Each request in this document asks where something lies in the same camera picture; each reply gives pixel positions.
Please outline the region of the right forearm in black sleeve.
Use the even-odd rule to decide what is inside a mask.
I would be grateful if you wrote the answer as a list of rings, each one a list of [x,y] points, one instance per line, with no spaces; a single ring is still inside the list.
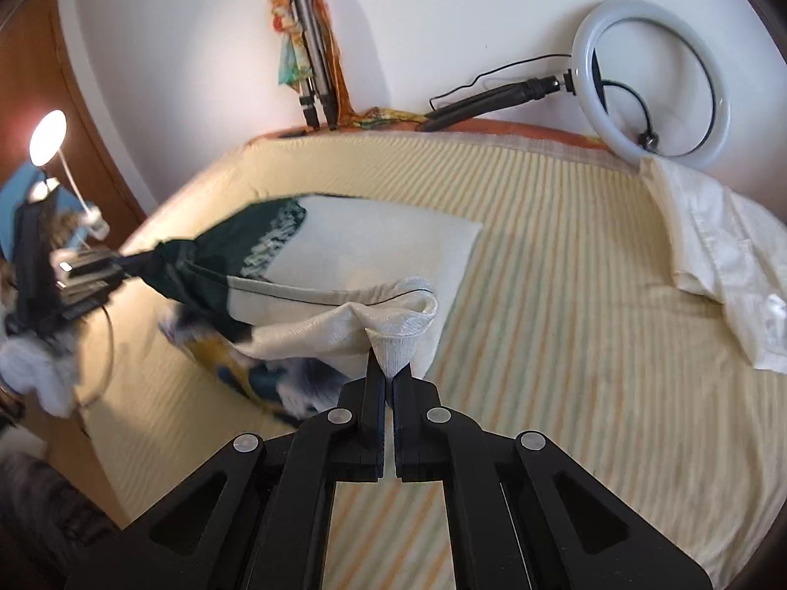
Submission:
[[[1,460],[1,586],[62,589],[119,527],[47,462]]]

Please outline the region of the left hand in grey glove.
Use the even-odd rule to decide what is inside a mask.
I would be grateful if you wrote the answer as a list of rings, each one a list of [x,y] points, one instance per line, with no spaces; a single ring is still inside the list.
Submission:
[[[35,394],[45,413],[68,418],[76,409],[79,334],[79,324],[51,338],[1,333],[1,387],[12,396]]]

